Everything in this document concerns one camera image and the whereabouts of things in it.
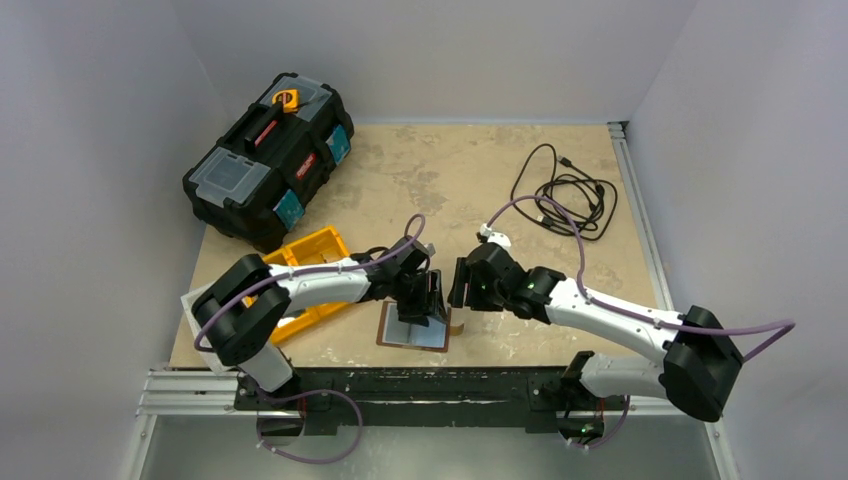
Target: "toolbox handle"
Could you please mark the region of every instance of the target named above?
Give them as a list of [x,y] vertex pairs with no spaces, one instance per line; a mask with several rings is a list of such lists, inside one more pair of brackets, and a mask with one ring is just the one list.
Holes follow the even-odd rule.
[[262,115],[259,120],[248,129],[244,135],[244,151],[247,153],[255,153],[262,141],[278,127],[283,117],[283,108],[278,104],[273,104],[268,108],[268,111]]

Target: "white connector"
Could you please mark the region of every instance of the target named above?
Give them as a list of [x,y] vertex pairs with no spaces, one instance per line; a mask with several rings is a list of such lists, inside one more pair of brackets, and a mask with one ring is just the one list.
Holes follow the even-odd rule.
[[485,223],[483,225],[480,225],[480,236],[481,237],[489,238],[489,236],[491,236],[493,233],[495,233],[495,231],[492,230],[492,227],[486,225]]

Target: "toolbox lid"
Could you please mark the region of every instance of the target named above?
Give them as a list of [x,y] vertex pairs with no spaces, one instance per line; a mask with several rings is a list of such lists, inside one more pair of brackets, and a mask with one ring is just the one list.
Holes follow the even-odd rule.
[[275,93],[294,88],[300,96],[300,105],[303,105],[296,113],[297,118],[310,122],[332,96],[332,92],[324,89],[321,85],[321,82],[303,76],[284,76],[265,93],[259,103],[270,107],[272,105],[271,99],[274,98]]
[[189,181],[197,184],[198,198],[223,208],[227,198],[244,203],[270,171],[267,165],[217,147],[191,174]]

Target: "red label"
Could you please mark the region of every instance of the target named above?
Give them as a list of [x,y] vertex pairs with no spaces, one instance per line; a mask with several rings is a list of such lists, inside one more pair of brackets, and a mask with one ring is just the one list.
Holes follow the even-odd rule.
[[265,130],[262,130],[262,133],[258,137],[256,137],[256,140],[253,141],[253,146],[258,147],[259,144],[262,143],[262,140],[265,140],[265,137],[267,137],[268,134],[271,133],[271,129],[276,127],[276,126],[277,126],[277,121],[272,120],[271,123],[269,123],[268,126],[265,127]]
[[306,161],[303,162],[303,165],[301,165],[300,168],[297,169],[297,172],[295,172],[295,176],[297,177],[297,179],[303,180],[303,177],[306,176],[306,172],[308,172],[309,169],[312,168],[312,164],[314,164],[314,163],[315,163],[315,154],[310,153],[309,156],[306,157]]

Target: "coiled black cable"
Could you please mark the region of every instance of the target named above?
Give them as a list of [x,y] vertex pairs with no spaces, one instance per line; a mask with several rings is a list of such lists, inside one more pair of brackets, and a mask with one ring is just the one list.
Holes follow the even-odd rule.
[[[612,221],[615,209],[618,206],[618,189],[616,189],[615,185],[607,180],[599,180],[589,176],[589,174],[577,168],[571,160],[557,155],[556,148],[554,148],[554,146],[550,143],[538,145],[532,152],[530,152],[530,155],[527,156],[527,160],[524,161],[524,166],[521,167],[521,172],[519,172],[518,178],[515,179],[515,183],[512,185],[512,190],[509,192],[509,199],[515,199],[515,190],[518,188],[518,184],[521,182],[521,178],[524,176],[524,171],[527,170],[527,165],[530,164],[530,160],[536,152],[545,147],[550,148],[551,153],[553,154],[553,169],[551,170],[550,181],[540,185],[539,188],[536,189],[536,195],[554,200],[554,189],[556,187],[571,186],[578,189],[583,195],[583,198],[586,199],[586,203],[589,207],[589,213],[583,213],[585,210],[582,212],[575,211],[573,207],[565,207],[565,210],[574,219],[574,223],[577,225],[577,230],[581,238],[588,241],[600,240],[601,237],[604,236],[604,233],[606,233],[607,228]],[[557,175],[558,164],[574,170],[577,175],[573,173]],[[607,189],[612,192],[612,205],[609,207],[609,214],[607,214]],[[531,217],[527,212],[518,207],[518,204],[513,204],[512,208],[518,211],[518,213],[520,213],[524,218],[545,230],[564,237],[574,236],[574,231],[568,224],[565,217],[560,215],[547,203],[540,200],[535,200],[535,203],[536,208],[538,208],[539,212],[541,212],[541,215],[536,218]],[[587,235],[588,232],[596,233],[594,235]]]

